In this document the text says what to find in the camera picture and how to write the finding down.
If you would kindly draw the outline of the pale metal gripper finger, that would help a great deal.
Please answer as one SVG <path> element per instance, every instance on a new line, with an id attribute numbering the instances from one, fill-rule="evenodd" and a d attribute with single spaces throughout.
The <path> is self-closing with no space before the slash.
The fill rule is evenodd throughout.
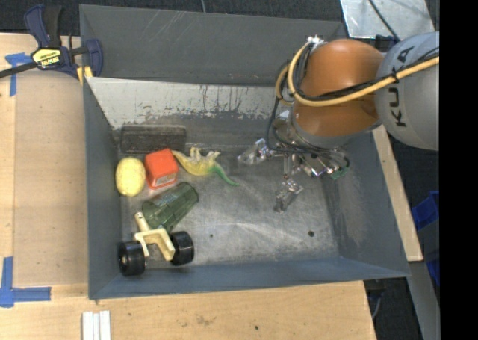
<path id="1" fill-rule="evenodd" d="M 287 211 L 290 204 L 301 194 L 303 186 L 292 178 L 283 179 L 275 193 L 273 210 L 278 213 Z"/>
<path id="2" fill-rule="evenodd" d="M 270 158 L 269 147 L 266 144 L 265 139 L 260 138 L 252 146 L 242 152 L 237 160 L 246 165 L 259 164 Z"/>

